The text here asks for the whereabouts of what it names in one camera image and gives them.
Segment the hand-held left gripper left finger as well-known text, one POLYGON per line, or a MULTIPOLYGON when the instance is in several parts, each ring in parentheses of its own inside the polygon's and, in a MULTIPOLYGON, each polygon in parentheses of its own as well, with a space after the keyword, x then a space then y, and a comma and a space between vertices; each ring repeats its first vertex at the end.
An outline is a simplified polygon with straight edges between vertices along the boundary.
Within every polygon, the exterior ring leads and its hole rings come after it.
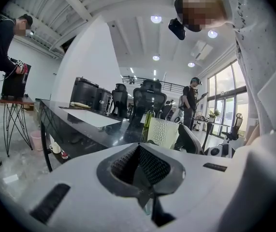
POLYGON ((118 180, 132 185, 139 164, 139 144, 132 144, 113 155, 111 173, 118 180))

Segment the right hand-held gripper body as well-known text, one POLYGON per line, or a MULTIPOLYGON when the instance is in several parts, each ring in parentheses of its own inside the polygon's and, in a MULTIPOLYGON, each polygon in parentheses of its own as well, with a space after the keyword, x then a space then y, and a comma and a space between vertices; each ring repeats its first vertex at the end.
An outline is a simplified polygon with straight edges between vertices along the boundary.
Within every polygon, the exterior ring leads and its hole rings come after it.
POLYGON ((219 144, 215 147, 209 147, 204 151, 207 156, 232 158, 235 154, 235 149, 230 144, 219 144))

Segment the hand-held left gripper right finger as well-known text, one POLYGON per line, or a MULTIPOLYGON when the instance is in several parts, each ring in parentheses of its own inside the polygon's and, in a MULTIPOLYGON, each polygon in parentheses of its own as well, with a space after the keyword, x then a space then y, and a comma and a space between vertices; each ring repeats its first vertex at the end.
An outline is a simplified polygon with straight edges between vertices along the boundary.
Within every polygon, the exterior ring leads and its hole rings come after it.
POLYGON ((139 165, 149 183, 155 185, 163 180, 171 170, 169 163, 163 160, 159 152, 146 145, 139 145, 139 165))

